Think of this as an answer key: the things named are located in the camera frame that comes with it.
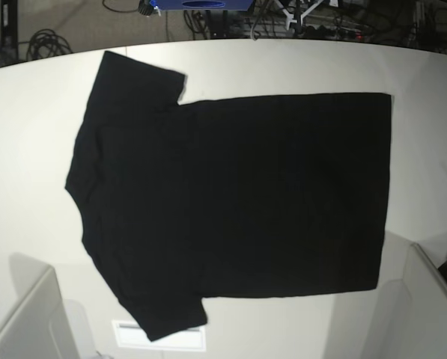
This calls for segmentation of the black T-shirt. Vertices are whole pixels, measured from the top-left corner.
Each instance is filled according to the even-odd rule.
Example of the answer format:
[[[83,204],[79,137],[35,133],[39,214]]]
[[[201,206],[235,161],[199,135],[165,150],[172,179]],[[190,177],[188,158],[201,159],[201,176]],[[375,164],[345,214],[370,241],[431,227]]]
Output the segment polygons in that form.
[[[106,52],[65,186],[85,250],[148,339],[205,325],[205,298],[374,289],[390,95],[181,105],[185,81]]]

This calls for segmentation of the black power strip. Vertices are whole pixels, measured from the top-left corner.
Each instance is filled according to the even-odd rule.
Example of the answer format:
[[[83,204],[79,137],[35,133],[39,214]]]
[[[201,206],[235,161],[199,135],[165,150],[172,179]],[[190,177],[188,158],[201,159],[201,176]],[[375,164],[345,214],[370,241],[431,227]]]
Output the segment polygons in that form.
[[[356,41],[361,42],[364,40],[360,31],[353,29],[339,28],[339,27],[326,27],[323,25],[313,26],[309,25],[304,27],[302,32],[302,38],[310,40],[334,40],[334,41]]]

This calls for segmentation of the blue box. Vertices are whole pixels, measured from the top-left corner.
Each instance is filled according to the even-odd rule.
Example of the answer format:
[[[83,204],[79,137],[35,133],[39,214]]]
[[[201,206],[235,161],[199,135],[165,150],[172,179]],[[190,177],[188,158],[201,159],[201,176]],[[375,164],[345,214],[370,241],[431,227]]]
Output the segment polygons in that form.
[[[156,0],[160,10],[248,10],[253,0]]]

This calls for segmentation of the left beige partition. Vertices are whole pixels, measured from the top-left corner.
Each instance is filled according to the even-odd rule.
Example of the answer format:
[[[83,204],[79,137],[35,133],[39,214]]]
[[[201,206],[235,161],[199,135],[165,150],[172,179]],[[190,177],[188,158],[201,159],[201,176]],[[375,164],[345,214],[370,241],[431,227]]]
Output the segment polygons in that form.
[[[79,358],[55,269],[10,256],[17,300],[0,322],[0,358]]]

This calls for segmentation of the beige partition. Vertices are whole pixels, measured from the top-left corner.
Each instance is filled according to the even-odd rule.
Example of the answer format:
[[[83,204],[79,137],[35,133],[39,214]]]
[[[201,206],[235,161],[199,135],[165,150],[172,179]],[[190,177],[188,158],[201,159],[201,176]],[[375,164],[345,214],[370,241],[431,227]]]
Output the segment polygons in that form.
[[[55,269],[10,256],[17,300],[0,322],[0,358],[79,358]]]
[[[419,245],[381,289],[371,333],[370,358],[447,358],[447,285]]]

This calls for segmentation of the right beige partition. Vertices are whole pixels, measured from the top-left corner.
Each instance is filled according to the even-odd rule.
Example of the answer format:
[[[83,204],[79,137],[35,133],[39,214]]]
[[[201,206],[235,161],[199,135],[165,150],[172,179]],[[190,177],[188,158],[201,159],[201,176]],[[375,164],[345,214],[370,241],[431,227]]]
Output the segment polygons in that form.
[[[371,333],[370,358],[447,358],[447,285],[419,245],[381,289]]]

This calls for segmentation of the white stand frame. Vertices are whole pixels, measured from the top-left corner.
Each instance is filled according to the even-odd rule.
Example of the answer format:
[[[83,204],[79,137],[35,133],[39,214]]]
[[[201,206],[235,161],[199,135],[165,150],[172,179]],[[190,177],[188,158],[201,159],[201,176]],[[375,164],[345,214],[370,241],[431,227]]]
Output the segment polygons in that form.
[[[275,1],[276,7],[285,15],[285,28],[302,25],[302,19],[314,10],[314,1]]]

